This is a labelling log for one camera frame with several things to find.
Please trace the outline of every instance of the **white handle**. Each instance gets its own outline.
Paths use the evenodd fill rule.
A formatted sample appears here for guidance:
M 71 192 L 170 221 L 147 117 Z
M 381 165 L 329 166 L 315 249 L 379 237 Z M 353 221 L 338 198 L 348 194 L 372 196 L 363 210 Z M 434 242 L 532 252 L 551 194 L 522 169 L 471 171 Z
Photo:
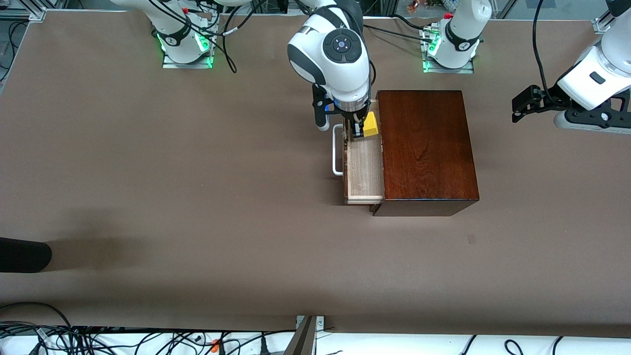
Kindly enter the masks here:
M 342 128 L 342 127 L 344 127 L 344 125 L 341 124 L 341 123 L 336 124 L 335 126 L 333 126 L 333 149 L 332 149 L 332 151 L 333 151 L 333 163 L 332 163 L 332 167 L 333 167 L 333 174 L 335 174 L 336 176 L 344 175 L 343 171 L 337 171 L 335 169 L 335 157 L 337 156 L 337 154 L 335 154 L 335 130 L 337 128 Z

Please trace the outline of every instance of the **yellow block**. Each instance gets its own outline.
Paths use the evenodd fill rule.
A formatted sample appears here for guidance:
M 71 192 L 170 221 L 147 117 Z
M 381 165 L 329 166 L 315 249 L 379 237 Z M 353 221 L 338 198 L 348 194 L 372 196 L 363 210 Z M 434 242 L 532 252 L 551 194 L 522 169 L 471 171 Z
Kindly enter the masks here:
M 363 136 L 370 137 L 376 134 L 379 134 L 379 129 L 377 128 L 377 118 L 375 117 L 375 113 L 370 111 L 363 122 Z

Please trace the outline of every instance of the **wooden cabinet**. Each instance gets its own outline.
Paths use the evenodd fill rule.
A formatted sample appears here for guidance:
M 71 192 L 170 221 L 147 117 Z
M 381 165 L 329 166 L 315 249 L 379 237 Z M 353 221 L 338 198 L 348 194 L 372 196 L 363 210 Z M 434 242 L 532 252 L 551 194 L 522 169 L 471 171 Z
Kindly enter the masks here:
M 348 204 L 376 216 L 450 216 L 480 199 L 460 91 L 380 91 L 380 134 L 344 141 Z

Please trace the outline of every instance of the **table surface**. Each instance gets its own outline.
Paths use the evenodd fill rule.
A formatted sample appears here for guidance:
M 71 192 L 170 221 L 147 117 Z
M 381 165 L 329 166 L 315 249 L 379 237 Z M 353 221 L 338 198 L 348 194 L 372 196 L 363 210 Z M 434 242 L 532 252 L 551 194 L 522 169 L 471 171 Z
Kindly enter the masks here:
M 423 73 L 417 42 L 366 29 L 373 92 L 463 91 L 480 189 L 453 217 L 378 218 L 343 205 L 331 135 L 288 64 L 304 20 L 252 17 L 227 41 L 236 75 L 221 57 L 161 69 L 138 12 L 31 25 L 0 97 L 0 222 L 56 259 L 0 275 L 0 301 L 78 325 L 272 329 L 314 313 L 346 332 L 629 334 L 631 140 L 556 129 L 552 113 L 510 122 L 539 82 L 530 22 L 491 21 L 473 75 Z M 539 33 L 548 81 L 595 38 L 587 21 Z

